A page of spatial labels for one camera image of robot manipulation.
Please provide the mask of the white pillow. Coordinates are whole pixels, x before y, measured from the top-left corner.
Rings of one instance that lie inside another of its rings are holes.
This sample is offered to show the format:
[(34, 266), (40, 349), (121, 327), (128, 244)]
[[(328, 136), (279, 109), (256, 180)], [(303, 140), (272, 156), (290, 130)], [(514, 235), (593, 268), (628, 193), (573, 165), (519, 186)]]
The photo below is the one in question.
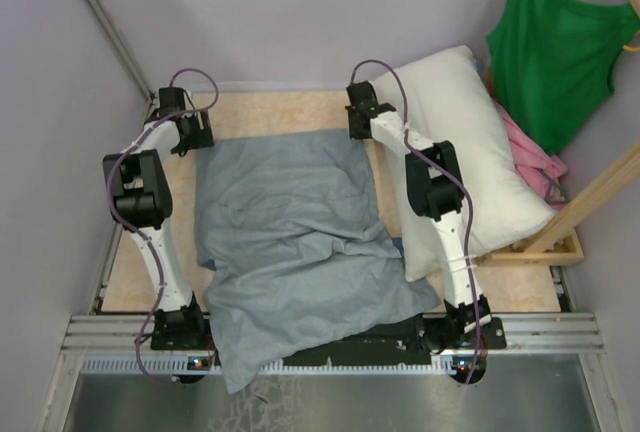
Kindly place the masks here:
[(463, 210), (469, 252), (482, 256), (539, 232), (552, 208), (517, 174), (502, 118), (466, 46), (443, 50), (374, 80), (381, 103), (410, 128), (453, 144), (473, 208)]

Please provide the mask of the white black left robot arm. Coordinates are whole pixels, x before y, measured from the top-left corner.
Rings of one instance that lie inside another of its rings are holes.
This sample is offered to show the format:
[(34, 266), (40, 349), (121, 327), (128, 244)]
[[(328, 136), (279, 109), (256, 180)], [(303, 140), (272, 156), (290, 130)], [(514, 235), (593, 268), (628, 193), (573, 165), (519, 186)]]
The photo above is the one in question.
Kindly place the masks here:
[(108, 207), (141, 252), (156, 293), (154, 316), (181, 313), (195, 303), (170, 230), (174, 204), (164, 161), (214, 144), (208, 111), (196, 108), (188, 91), (169, 85), (158, 91), (158, 107), (140, 135), (102, 159)]

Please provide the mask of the grey-blue pillowcase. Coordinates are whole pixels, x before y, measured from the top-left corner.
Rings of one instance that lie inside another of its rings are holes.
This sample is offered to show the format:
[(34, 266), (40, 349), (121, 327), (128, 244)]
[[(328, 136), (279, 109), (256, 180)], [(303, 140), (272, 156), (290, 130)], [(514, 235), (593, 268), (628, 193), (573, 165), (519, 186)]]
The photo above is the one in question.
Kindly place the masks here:
[(198, 263), (227, 390), (292, 354), (434, 309), (379, 217), (344, 129), (229, 139), (196, 158)]

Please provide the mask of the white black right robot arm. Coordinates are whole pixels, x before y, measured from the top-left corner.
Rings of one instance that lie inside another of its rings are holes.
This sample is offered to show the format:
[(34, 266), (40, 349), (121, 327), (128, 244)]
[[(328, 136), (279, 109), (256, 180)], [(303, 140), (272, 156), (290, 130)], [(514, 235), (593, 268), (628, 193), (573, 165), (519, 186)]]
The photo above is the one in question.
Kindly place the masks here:
[(428, 222), (436, 234), (450, 319), (447, 336), (458, 347), (470, 347), (492, 317), (465, 243), (464, 191), (454, 145), (412, 130), (391, 104), (378, 101), (370, 82), (350, 82), (346, 91), (350, 137), (372, 139), (400, 160), (410, 215)]

